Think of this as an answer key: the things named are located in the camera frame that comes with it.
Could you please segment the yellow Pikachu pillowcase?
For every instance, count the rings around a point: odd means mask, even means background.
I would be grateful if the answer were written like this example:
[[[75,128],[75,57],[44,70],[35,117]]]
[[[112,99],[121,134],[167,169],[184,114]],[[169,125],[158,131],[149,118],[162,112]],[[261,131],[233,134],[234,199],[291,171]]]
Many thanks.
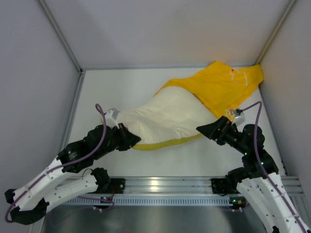
[[[189,91],[215,117],[233,119],[230,109],[237,108],[264,81],[260,65],[232,68],[221,62],[214,62],[189,78],[170,79],[155,94],[162,90],[178,87]]]

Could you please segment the white pillow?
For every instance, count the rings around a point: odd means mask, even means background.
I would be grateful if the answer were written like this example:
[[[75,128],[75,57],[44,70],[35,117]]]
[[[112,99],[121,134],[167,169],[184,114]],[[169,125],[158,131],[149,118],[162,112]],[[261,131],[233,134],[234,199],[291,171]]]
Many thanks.
[[[198,138],[196,128],[216,117],[194,94],[173,86],[160,90],[141,107],[121,110],[116,120],[141,138],[135,149],[157,150]]]

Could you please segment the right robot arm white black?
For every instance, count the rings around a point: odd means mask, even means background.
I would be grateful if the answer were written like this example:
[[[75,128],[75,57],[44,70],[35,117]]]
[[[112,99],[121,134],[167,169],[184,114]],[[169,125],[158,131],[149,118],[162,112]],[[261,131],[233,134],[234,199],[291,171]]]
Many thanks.
[[[247,200],[266,232],[311,231],[289,198],[276,163],[264,149],[265,137],[259,126],[247,124],[239,132],[236,124],[223,116],[196,129],[218,145],[228,144],[243,155],[243,166],[229,171],[225,178],[230,188]]]

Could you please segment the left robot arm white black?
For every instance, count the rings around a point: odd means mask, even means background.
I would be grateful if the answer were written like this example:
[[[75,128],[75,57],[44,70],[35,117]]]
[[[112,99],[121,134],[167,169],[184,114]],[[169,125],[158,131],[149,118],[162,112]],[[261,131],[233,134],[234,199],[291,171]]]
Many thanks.
[[[100,193],[110,188],[111,179],[104,168],[95,168],[90,174],[60,186],[66,179],[91,167],[94,161],[115,150],[126,151],[141,138],[119,124],[113,128],[99,125],[82,140],[68,144],[48,167],[36,178],[19,189],[9,189],[5,199],[7,223],[30,225],[42,219],[60,204],[81,198],[87,193]]]

